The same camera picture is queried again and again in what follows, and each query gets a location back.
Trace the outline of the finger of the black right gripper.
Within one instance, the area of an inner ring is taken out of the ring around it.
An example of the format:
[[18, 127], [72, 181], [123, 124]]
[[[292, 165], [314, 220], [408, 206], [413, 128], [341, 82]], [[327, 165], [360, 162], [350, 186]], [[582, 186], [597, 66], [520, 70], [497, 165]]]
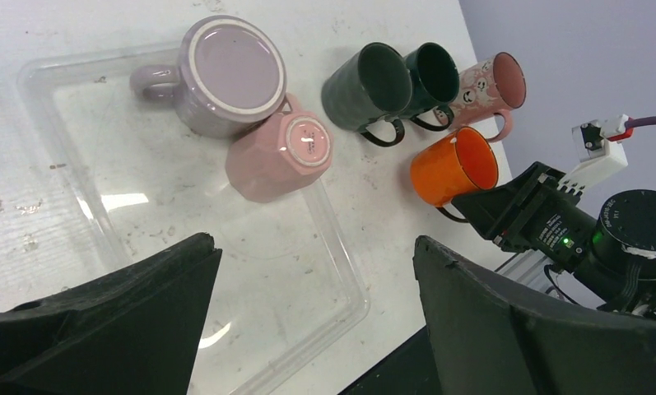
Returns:
[[515, 196], [516, 188], [507, 183], [488, 190], [460, 194], [451, 203], [483, 239], [514, 239]]

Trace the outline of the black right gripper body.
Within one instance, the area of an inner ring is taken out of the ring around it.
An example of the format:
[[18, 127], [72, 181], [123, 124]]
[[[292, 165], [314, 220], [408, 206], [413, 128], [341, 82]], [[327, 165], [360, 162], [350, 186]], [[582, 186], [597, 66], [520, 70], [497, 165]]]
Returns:
[[501, 250], [533, 249], [573, 272], [589, 245], [595, 219], [578, 208], [579, 194], [560, 186], [564, 172], [536, 161], [521, 175], [483, 193], [491, 223], [483, 231]]

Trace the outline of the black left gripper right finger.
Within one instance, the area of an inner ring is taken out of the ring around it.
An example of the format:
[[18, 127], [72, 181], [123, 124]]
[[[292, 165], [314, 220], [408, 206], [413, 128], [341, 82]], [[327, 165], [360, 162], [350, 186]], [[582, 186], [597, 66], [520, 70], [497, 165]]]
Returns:
[[413, 266], [446, 394], [656, 394], [656, 321], [560, 301], [429, 236]]

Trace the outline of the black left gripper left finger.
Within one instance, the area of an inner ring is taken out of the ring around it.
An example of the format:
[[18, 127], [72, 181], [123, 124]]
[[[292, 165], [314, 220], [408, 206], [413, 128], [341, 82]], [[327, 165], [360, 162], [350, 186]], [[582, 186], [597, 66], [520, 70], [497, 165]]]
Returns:
[[221, 256], [198, 233], [0, 313], [0, 394], [185, 394]]

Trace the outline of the orange mug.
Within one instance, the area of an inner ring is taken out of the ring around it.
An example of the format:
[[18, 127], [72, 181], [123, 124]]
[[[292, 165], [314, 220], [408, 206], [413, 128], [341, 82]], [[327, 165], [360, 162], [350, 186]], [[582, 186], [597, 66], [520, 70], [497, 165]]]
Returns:
[[447, 211], [444, 206], [458, 195], [494, 188], [499, 166], [490, 143], [472, 127], [428, 146], [410, 164], [412, 187], [426, 203], [451, 221], [467, 220]]

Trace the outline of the pink ghost pattern mug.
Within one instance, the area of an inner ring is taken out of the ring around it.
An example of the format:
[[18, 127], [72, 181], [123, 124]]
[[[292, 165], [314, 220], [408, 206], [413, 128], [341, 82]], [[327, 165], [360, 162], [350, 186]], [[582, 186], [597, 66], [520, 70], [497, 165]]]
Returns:
[[499, 142], [507, 137], [513, 127], [511, 111], [520, 108], [527, 97], [527, 84], [519, 62], [507, 52], [500, 52], [459, 74], [459, 93], [448, 105], [449, 129], [500, 116], [504, 124], [501, 130], [489, 137], [489, 142]]

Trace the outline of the dark green glossy mug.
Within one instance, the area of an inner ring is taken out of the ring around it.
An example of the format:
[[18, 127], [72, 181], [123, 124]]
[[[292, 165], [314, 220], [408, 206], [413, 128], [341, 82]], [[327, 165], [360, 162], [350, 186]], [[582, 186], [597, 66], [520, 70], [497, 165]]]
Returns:
[[455, 61], [441, 45], [434, 42], [422, 44], [404, 58], [412, 80], [412, 98], [400, 113], [401, 119], [409, 119], [415, 125], [433, 132], [443, 132], [451, 124], [436, 126], [418, 118], [420, 114], [454, 101], [459, 92], [459, 76]]

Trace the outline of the dark grey mug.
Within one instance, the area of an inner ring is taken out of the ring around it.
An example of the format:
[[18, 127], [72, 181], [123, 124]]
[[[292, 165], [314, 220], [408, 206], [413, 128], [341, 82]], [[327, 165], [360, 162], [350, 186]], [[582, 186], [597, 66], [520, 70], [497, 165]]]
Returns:
[[[400, 115], [412, 100], [413, 84], [402, 55], [393, 47], [373, 42], [340, 66], [323, 84], [323, 110], [332, 123], [356, 132], [381, 147], [399, 144], [405, 137]], [[391, 123], [395, 136], [386, 141], [368, 127]]]

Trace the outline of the light pink faceted mug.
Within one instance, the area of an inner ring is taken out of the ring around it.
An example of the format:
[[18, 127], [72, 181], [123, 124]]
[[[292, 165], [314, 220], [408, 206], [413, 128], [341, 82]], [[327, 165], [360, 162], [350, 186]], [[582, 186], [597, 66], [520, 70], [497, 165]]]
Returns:
[[271, 202], [318, 180], [333, 158], [333, 134], [291, 93], [260, 126], [231, 144], [230, 185], [252, 202]]

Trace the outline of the lilac ribbed mug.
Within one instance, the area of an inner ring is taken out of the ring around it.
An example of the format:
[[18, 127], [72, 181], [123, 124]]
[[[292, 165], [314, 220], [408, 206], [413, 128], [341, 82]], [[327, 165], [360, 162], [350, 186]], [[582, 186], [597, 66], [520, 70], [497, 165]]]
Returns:
[[196, 134], [226, 138], [274, 114], [286, 96], [286, 66], [275, 44], [236, 16], [209, 16], [185, 33], [173, 65], [138, 67], [134, 95], [170, 102]]

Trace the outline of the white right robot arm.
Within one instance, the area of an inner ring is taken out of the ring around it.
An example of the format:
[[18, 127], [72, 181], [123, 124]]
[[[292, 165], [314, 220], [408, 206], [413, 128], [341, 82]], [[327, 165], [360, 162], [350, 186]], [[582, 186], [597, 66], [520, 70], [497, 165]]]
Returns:
[[656, 320], [656, 191], [617, 193], [591, 216], [584, 188], [542, 162], [501, 186], [454, 197], [463, 220], [518, 258], [539, 258], [555, 286], [563, 273], [602, 300], [599, 311]]

